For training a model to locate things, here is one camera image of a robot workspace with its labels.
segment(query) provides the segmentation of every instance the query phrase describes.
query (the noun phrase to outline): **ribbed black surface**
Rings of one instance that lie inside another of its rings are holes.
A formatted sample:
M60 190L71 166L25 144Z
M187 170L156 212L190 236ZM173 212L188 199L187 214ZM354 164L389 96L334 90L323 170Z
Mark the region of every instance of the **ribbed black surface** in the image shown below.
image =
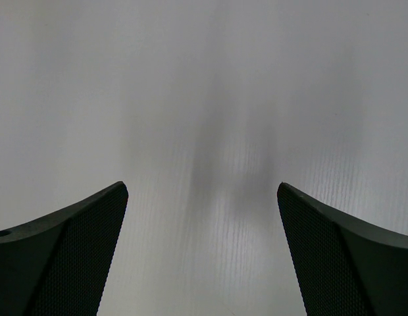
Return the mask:
M96 315L127 199L125 185L117 186L67 222L27 315Z
M287 185L278 204L308 316L371 316L339 228Z

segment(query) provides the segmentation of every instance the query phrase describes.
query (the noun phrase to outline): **gray background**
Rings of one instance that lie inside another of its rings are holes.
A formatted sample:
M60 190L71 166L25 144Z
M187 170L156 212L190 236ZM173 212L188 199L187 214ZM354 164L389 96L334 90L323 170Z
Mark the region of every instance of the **gray background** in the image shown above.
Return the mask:
M0 0L0 229L117 180L99 315L304 315L281 181L408 234L408 0Z

